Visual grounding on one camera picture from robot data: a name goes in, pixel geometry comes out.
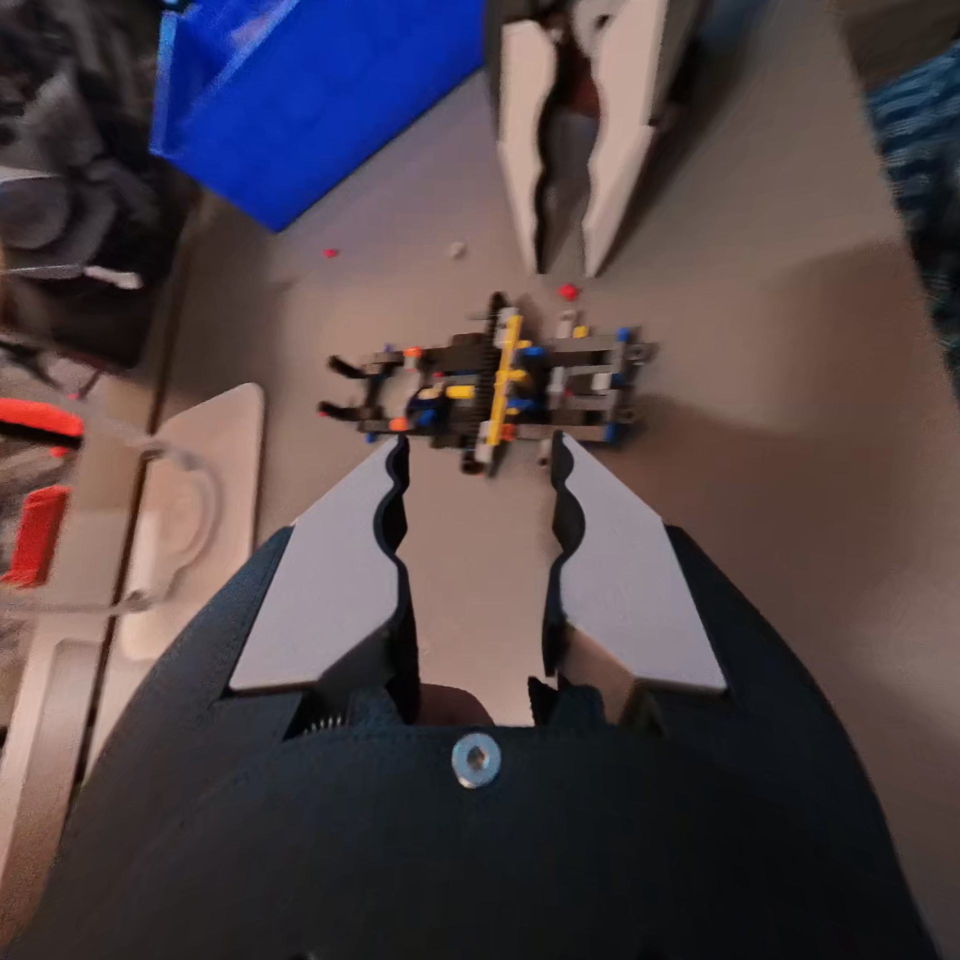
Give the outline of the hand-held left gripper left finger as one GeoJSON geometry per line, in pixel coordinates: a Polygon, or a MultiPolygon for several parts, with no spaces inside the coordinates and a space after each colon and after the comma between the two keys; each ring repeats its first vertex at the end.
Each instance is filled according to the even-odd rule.
{"type": "Polygon", "coordinates": [[[292,524],[230,693],[305,692],[334,714],[354,692],[383,689],[404,722],[417,719],[416,619],[398,555],[409,457],[406,436],[383,442],[292,524]]]}

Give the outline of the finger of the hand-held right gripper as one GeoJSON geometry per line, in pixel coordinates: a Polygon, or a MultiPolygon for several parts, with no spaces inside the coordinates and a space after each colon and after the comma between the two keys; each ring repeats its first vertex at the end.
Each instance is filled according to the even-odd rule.
{"type": "Polygon", "coordinates": [[[599,104],[582,218],[584,273],[599,275],[649,152],[666,1],[582,2],[581,49],[599,104]]]}
{"type": "Polygon", "coordinates": [[[527,272],[541,267],[542,193],[546,162],[541,128],[556,87],[558,45],[541,18],[510,21],[501,27],[497,151],[511,221],[527,272]]]}

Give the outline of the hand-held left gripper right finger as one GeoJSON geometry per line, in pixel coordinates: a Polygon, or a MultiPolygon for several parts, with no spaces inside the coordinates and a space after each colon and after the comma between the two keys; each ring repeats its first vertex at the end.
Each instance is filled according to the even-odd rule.
{"type": "Polygon", "coordinates": [[[660,515],[570,434],[551,440],[552,531],[541,649],[560,686],[590,688],[605,720],[647,691],[728,689],[660,515]]]}

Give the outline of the black yellow grey lego model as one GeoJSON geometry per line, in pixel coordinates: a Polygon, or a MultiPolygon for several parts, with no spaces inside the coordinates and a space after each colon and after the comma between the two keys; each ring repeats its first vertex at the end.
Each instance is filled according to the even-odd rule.
{"type": "Polygon", "coordinates": [[[478,329],[437,345],[387,344],[356,363],[330,355],[330,372],[359,392],[347,404],[321,400],[318,416],[369,443],[424,438],[456,450],[463,474],[488,477],[519,442],[535,445],[546,467],[558,431],[613,447],[631,430],[642,372],[659,353],[640,326],[599,331],[570,301],[545,330],[502,292],[476,321],[478,329]]]}

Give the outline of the pale mug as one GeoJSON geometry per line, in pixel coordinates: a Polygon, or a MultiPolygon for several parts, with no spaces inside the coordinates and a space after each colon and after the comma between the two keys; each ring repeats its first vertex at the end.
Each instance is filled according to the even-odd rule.
{"type": "Polygon", "coordinates": [[[149,611],[170,599],[202,557],[221,513],[220,484],[202,455],[153,437],[141,444],[148,464],[144,500],[129,555],[133,588],[117,609],[149,611]]]}

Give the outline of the white rounded flat plate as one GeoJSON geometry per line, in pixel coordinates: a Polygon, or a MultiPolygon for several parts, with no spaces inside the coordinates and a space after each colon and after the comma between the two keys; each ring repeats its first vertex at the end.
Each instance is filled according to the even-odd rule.
{"type": "Polygon", "coordinates": [[[154,437],[198,453],[216,471],[221,512],[200,559],[166,602],[118,622],[119,654],[135,664],[155,662],[252,555],[265,402],[246,383],[169,418],[154,437]]]}

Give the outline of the blue plastic bin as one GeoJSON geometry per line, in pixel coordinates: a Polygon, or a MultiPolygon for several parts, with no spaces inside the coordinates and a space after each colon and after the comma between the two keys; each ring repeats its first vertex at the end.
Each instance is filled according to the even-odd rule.
{"type": "Polygon", "coordinates": [[[481,1],[163,12],[151,153],[278,233],[484,62],[481,1]]]}

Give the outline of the red plastic object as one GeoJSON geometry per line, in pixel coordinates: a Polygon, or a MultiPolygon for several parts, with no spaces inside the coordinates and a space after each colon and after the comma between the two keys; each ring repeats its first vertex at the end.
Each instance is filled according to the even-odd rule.
{"type": "Polygon", "coordinates": [[[47,448],[56,456],[79,451],[85,437],[83,419],[58,406],[1,398],[1,437],[47,448]]]}
{"type": "Polygon", "coordinates": [[[63,484],[27,494],[4,585],[24,590],[46,585],[71,495],[72,488],[63,484]]]}

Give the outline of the blue plaid clothing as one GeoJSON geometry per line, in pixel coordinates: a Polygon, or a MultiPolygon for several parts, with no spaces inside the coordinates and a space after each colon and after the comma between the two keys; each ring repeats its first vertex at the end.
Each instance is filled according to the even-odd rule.
{"type": "Polygon", "coordinates": [[[959,42],[866,95],[947,371],[959,370],[959,42]]]}

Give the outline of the black bag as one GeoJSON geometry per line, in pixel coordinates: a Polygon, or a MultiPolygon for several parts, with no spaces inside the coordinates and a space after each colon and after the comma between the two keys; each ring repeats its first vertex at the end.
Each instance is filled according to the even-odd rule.
{"type": "Polygon", "coordinates": [[[138,366],[186,222],[150,152],[161,2],[1,3],[2,331],[138,366]]]}

